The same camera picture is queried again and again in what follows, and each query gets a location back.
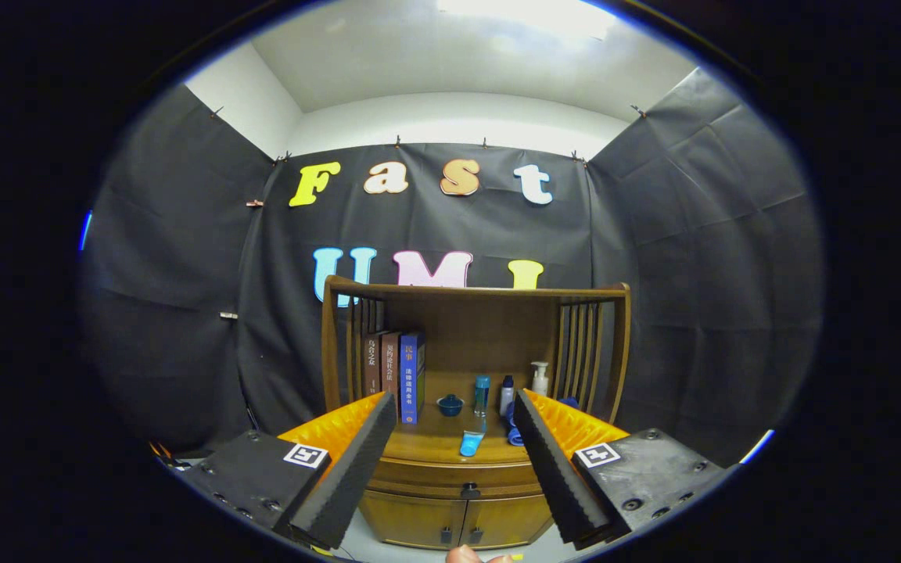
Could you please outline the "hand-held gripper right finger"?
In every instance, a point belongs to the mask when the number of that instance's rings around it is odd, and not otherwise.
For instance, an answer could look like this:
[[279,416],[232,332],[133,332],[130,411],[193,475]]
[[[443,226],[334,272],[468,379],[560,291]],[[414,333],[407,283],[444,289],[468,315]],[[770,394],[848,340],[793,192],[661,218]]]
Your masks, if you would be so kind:
[[664,430],[619,430],[529,389],[514,421],[562,541],[575,548],[651,530],[730,476]]

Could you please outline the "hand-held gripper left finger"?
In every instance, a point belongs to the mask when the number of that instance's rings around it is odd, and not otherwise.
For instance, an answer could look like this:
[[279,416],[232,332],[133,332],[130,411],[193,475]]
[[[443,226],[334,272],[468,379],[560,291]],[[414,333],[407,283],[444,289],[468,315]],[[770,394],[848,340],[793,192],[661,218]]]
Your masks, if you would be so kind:
[[390,393],[373,393],[279,436],[244,432],[181,477],[254,526],[339,548],[396,428],[396,405]]

